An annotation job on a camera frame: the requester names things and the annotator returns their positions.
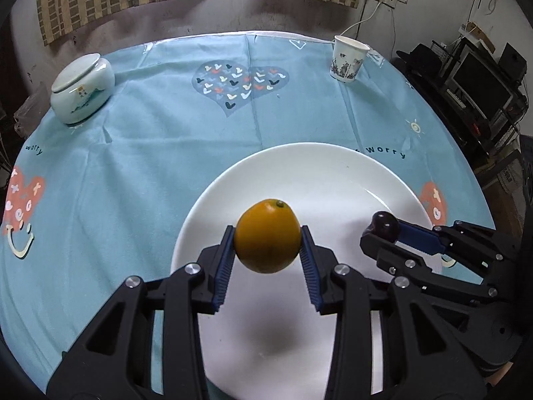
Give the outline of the light blue patterned tablecloth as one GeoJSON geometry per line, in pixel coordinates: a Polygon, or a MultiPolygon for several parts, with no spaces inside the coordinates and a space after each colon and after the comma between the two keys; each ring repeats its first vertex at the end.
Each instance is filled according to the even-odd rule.
{"type": "Polygon", "coordinates": [[[195,202],[253,154],[348,148],[396,174],[431,223],[493,223],[456,142],[378,52],[349,83],[330,74],[331,42],[263,34],[153,42],[108,58],[108,102],[77,126],[46,114],[5,196],[1,329],[39,389],[128,276],[171,272],[195,202]]]}

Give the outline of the patterned paper cup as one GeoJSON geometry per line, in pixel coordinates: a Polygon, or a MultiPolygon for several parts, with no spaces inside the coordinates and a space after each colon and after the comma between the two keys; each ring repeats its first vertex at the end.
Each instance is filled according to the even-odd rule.
{"type": "Polygon", "coordinates": [[[363,42],[343,35],[335,35],[333,41],[330,74],[344,83],[355,80],[370,47],[363,42]]]}

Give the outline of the small yellow tomato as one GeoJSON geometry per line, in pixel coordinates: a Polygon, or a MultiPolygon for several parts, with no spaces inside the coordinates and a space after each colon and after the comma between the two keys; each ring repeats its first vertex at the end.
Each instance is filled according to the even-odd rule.
{"type": "Polygon", "coordinates": [[[290,206],[283,200],[266,199],[241,215],[234,247],[247,269],[269,275],[293,263],[301,240],[301,227],[290,206]]]}

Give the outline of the black hat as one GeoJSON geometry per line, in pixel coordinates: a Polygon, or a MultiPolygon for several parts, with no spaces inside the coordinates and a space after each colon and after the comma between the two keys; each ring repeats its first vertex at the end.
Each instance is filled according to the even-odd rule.
{"type": "Polygon", "coordinates": [[[437,77],[440,73],[442,62],[439,56],[422,43],[415,46],[411,52],[397,50],[396,54],[407,67],[420,75],[437,77]]]}

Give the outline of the white oval plate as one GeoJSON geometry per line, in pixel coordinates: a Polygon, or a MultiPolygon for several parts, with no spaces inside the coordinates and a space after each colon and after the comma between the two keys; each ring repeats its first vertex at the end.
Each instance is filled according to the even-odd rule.
{"type": "MultiPolygon", "coordinates": [[[[217,245],[225,229],[265,199],[286,202],[314,242],[362,275],[389,282],[389,274],[364,256],[359,240],[374,213],[430,228],[413,191],[376,160],[337,145],[297,143],[253,154],[223,172],[187,215],[173,268],[217,245]]],[[[302,265],[273,275],[235,263],[226,300],[199,320],[208,380],[235,399],[321,399],[335,333],[334,316],[315,311],[302,265]]]]}

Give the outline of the dark purple plum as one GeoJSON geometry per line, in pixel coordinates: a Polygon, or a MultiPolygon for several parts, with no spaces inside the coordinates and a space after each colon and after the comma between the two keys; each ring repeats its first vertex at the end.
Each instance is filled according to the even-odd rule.
{"type": "Polygon", "coordinates": [[[378,211],[372,216],[369,230],[387,242],[396,243],[401,228],[398,219],[393,214],[387,211],[378,211]]]}

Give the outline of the computer monitor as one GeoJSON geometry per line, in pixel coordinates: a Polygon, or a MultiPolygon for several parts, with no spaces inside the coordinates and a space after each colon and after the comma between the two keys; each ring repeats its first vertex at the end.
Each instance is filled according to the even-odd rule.
{"type": "Polygon", "coordinates": [[[505,110],[513,99],[510,89],[472,50],[465,50],[450,80],[487,120],[505,110]]]}

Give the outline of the celadon lidded ceramic jar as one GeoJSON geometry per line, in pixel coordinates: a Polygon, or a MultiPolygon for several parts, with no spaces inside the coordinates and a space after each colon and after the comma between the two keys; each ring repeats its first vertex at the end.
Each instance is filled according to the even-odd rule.
{"type": "Polygon", "coordinates": [[[96,113],[110,98],[116,83],[110,62],[99,53],[83,55],[69,63],[51,87],[51,108],[67,126],[96,113]]]}

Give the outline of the clear plastic bag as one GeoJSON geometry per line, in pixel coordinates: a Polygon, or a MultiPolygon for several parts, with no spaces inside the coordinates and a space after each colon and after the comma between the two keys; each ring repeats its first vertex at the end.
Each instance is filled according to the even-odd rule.
{"type": "Polygon", "coordinates": [[[29,95],[24,104],[14,113],[15,132],[21,138],[27,139],[39,126],[49,108],[50,95],[46,85],[41,82],[36,91],[29,95]]]}

